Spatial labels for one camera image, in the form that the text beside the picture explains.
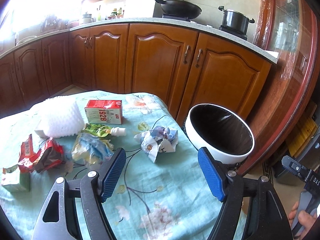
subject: wooden cabinet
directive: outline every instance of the wooden cabinet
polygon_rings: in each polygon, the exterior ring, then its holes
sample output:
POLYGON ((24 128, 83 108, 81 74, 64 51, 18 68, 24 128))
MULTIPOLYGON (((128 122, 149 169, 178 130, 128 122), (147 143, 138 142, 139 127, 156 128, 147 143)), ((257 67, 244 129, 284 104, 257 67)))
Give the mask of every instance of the wooden cabinet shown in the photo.
POLYGON ((224 106, 245 119, 264 85, 271 63, 239 45, 200 33, 176 121, 197 104, 224 106))
POLYGON ((89 57, 90 29, 80 29, 69 33, 69 54, 72 83, 84 90, 92 90, 91 63, 89 57))
POLYGON ((89 58, 95 90, 124 93, 128 24, 90 28, 89 58))
POLYGON ((196 31, 165 25, 131 24, 125 92, 161 98, 175 118, 188 78, 196 31))
POLYGON ((50 96, 72 84, 69 65, 69 35, 61 33, 42 39, 44 74, 50 96))
POLYGON ((15 66, 23 101, 29 109, 49 97, 44 75, 41 41, 17 49, 15 66))
POLYGON ((18 86, 13 53, 0 59, 0 118, 25 110, 18 86))

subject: red and white carton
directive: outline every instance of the red and white carton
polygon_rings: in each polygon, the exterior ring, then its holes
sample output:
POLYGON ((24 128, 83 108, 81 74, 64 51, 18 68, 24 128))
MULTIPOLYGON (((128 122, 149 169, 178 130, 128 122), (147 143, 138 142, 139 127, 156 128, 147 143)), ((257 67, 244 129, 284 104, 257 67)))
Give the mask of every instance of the red and white carton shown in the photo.
POLYGON ((89 100, 84 110, 89 123, 122 124, 121 100, 89 100))

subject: floor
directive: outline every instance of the floor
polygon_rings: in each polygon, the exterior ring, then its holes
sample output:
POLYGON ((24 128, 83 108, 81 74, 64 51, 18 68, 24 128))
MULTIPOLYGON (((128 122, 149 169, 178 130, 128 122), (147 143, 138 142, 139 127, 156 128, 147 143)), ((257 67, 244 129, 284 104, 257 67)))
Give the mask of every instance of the floor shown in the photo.
MULTIPOLYGON (((74 86, 69 90, 61 93, 60 96, 68 96, 68 95, 78 94, 82 92, 86 92, 86 91, 79 87, 74 86)), ((250 179, 258 179, 262 175, 264 175, 263 167, 262 165, 259 165, 255 167, 252 171, 250 171, 249 174, 247 174, 245 177, 250 179)), ((273 178, 273 185, 282 202, 282 205, 284 206, 286 213, 288 214, 291 211, 293 204, 299 200, 300 192, 303 190, 304 183, 301 181, 301 183, 298 186, 289 186, 289 185, 279 184, 277 183, 276 179, 273 178)), ((245 213, 247 213, 247 210, 248 210, 248 203, 249 203, 249 198, 244 198, 243 210, 245 213)))

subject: blue gripper pad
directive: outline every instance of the blue gripper pad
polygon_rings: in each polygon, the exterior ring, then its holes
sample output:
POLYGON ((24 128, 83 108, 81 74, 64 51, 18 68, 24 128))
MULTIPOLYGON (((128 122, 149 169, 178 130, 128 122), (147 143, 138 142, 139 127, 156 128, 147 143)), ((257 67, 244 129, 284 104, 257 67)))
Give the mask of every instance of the blue gripper pad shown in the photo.
POLYGON ((101 203, 104 203, 107 200, 107 198, 112 196, 113 191, 115 190, 116 184, 121 175, 121 172, 124 168, 125 162, 126 154, 125 150, 122 149, 119 153, 118 158, 114 161, 113 165, 111 166, 109 173, 102 181, 102 189, 100 194, 101 203))
POLYGON ((212 161, 215 160, 206 147, 202 147, 198 150, 198 162, 205 177, 205 180, 207 181, 208 186, 211 190, 211 193, 219 201, 223 202, 226 197, 226 194, 223 190, 222 178, 220 177, 212 161))

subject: human hand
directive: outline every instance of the human hand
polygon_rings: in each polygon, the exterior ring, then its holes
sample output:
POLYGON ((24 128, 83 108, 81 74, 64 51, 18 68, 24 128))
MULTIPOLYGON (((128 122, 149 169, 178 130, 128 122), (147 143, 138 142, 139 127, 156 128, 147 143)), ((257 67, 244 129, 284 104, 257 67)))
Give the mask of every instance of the human hand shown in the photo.
MULTIPOLYGON (((288 215, 288 220, 289 220, 290 226, 292 225, 293 219, 295 218, 295 216, 297 214, 298 205, 299 205, 299 202, 297 201, 293 205, 292 211, 288 215)), ((299 220, 299 223, 302 226, 304 226, 304 230, 302 231, 300 237, 298 238, 298 240, 302 240, 305 237, 305 235, 309 232, 310 228, 313 226, 315 221, 317 220, 317 214, 315 214, 314 216, 311 216, 307 212, 301 211, 298 215, 298 220, 299 220)))

